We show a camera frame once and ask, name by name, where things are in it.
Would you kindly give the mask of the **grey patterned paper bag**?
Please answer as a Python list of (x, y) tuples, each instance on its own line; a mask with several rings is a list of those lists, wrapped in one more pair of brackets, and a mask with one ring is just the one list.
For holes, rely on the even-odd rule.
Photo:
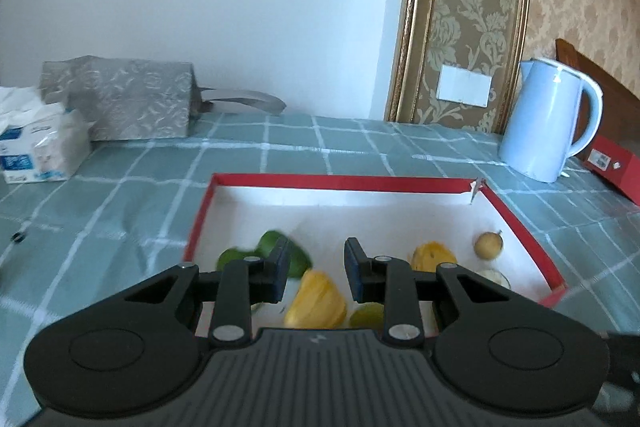
[(286, 109), (268, 93), (201, 86), (186, 62), (93, 55), (45, 62), (39, 89), (44, 101), (78, 110), (94, 142), (184, 138), (205, 113), (279, 115)]

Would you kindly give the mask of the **small yellow jackfruit piece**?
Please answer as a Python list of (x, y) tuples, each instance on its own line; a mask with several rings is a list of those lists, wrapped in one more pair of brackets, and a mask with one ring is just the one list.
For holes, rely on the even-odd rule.
[(435, 273), (441, 263), (458, 263), (448, 247), (438, 242), (428, 242), (416, 247), (410, 265), (414, 271)]

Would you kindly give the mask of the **green checked tablecloth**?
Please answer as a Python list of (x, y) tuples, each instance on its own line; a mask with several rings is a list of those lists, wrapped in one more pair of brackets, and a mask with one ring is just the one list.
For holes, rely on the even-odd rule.
[(104, 142), (65, 182), (1, 187), (1, 421), (37, 403), (22, 358), (41, 327), (182, 257), (217, 172), (482, 178), (559, 268), (560, 310), (639, 328), (639, 210), (577, 161), (552, 184), (498, 157), (498, 136), (439, 124), (206, 115), (183, 140)]

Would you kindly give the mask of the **small red box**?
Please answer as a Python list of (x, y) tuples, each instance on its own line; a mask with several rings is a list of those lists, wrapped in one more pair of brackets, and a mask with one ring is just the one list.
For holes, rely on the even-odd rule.
[(631, 150), (597, 134), (588, 147), (584, 166), (612, 184), (634, 205), (640, 205), (640, 161)]

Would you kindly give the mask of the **green round fruit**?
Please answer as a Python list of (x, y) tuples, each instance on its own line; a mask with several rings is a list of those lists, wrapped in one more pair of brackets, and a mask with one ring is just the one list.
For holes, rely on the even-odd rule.
[(384, 329), (384, 306), (381, 303), (363, 303), (352, 312), (348, 325), (351, 329)]

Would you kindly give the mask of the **red shallow cardboard box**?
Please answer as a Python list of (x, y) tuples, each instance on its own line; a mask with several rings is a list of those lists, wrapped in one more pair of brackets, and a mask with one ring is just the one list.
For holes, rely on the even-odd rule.
[[(218, 173), (207, 187), (184, 257), (209, 272), (223, 251), (251, 251), (269, 230), (306, 251), (314, 269), (331, 277), (349, 311), (357, 306), (344, 269), (349, 237), (370, 257), (401, 260), (410, 260), (422, 244), (442, 243), (462, 267), (498, 270), (512, 291), (548, 308), (566, 291), (553, 261), (481, 179)], [(484, 232), (502, 236), (503, 250), (494, 260), (474, 253)]]

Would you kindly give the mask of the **green avocado wedge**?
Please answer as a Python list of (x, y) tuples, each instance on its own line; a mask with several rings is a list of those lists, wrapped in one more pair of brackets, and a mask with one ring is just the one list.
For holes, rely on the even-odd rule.
[(304, 273), (312, 267), (311, 259), (306, 251), (297, 243), (278, 230), (269, 230), (262, 234), (256, 246), (256, 251), (262, 257), (268, 257), (272, 248), (280, 241), (286, 239), (290, 244), (290, 266), (288, 267), (288, 278), (299, 280)]

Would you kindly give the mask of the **tan longan fruit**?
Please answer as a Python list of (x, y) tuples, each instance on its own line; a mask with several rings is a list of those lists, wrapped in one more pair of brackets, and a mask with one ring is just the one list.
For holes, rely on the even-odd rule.
[(474, 253), (483, 260), (496, 259), (503, 250), (503, 239), (500, 233), (484, 232), (477, 237)]

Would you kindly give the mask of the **large yellow jackfruit piece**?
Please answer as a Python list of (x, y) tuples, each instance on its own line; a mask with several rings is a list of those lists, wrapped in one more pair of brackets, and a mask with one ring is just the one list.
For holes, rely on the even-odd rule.
[(285, 313), (289, 329), (337, 329), (347, 314), (346, 300), (326, 272), (307, 270)]

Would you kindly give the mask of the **white wall switch panel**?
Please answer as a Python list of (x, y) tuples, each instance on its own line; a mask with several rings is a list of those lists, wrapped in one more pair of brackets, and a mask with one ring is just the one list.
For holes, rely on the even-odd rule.
[(442, 65), (436, 89), (439, 101), (486, 108), (491, 77), (467, 69)]

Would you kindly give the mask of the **cut cucumber piece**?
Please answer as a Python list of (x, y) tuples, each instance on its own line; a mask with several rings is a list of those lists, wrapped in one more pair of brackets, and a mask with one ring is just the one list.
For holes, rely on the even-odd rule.
[(231, 247), (219, 255), (216, 263), (216, 270), (224, 272), (226, 265), (228, 265), (229, 262), (242, 260), (247, 265), (247, 276), (250, 277), (255, 272), (253, 265), (258, 259), (264, 258), (264, 254), (261, 251), (258, 251), (258, 249), (255, 249), (254, 251), (246, 251), (245, 249), (240, 249), (238, 247)]

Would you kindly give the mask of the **light blue electric kettle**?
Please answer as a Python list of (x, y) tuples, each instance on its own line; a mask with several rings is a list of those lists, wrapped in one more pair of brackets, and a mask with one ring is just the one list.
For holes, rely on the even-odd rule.
[(530, 179), (553, 183), (568, 158), (596, 136), (603, 92), (588, 75), (548, 58), (520, 63), (523, 84), (499, 147), (499, 157)]

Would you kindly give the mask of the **cat print tissue box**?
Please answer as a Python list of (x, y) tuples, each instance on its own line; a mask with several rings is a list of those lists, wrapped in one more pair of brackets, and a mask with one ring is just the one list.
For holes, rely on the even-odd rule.
[(90, 124), (66, 92), (1, 89), (1, 173), (9, 184), (66, 181), (91, 152)]

